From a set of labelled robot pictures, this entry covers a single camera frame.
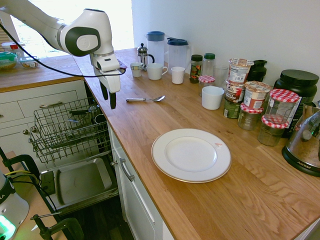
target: blue lid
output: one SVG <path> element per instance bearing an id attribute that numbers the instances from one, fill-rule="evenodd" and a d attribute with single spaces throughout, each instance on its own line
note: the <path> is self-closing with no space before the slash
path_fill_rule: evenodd
<path id="1" fill-rule="evenodd" d="M 184 39 L 177 39 L 173 37 L 168 37 L 168 44 L 174 46 L 185 46 L 188 45 L 188 41 Z"/>
<path id="2" fill-rule="evenodd" d="M 165 40 L 165 33 L 162 31 L 149 31 L 146 34 L 146 39 L 151 42 L 160 42 Z"/>

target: white wall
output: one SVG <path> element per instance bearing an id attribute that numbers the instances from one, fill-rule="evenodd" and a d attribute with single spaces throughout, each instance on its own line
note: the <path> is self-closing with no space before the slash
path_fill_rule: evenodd
<path id="1" fill-rule="evenodd" d="M 319 0 L 132 0 L 134 45 L 149 31 L 187 40 L 194 54 L 266 60 L 264 82 L 285 69 L 320 76 Z M 320 81 L 314 100 L 320 100 Z"/>

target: dishwasher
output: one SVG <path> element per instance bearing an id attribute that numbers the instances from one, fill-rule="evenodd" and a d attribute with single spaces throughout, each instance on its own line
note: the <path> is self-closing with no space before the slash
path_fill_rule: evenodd
<path id="1" fill-rule="evenodd" d="M 29 143 L 46 199 L 61 215 L 119 194 L 107 120 L 93 97 L 34 111 Z"/>

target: white mug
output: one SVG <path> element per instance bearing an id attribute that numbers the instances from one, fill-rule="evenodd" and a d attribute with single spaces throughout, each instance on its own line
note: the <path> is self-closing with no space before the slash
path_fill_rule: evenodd
<path id="1" fill-rule="evenodd" d="M 205 86 L 202 88 L 202 106 L 208 110 L 220 108 L 225 91 L 217 86 Z"/>
<path id="2" fill-rule="evenodd" d="M 163 74 L 168 72 L 168 68 L 161 63 L 149 63 L 146 65 L 146 71 L 150 80 L 159 80 Z"/>

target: wooden floor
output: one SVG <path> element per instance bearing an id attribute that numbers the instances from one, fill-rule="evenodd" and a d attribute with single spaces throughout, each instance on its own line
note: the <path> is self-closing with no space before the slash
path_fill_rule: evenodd
<path id="1" fill-rule="evenodd" d="M 119 196 L 114 196 L 92 206 L 61 217 L 76 218 L 85 240 L 134 240 L 122 216 Z"/>

